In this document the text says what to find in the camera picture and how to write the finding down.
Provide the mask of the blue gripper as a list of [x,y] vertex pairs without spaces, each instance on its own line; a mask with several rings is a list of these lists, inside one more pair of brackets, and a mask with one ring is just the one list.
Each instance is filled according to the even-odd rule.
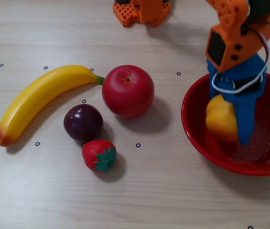
[[[238,140],[241,144],[246,145],[254,131],[256,100],[262,96],[265,88],[267,79],[265,62],[258,54],[255,54],[243,63],[222,73],[219,73],[210,61],[207,61],[207,69],[209,71],[210,99],[221,94],[224,100],[232,102],[238,127]],[[239,93],[227,94],[216,90],[212,85],[212,79],[215,74],[214,85],[228,91],[239,90],[257,76],[259,78]]]

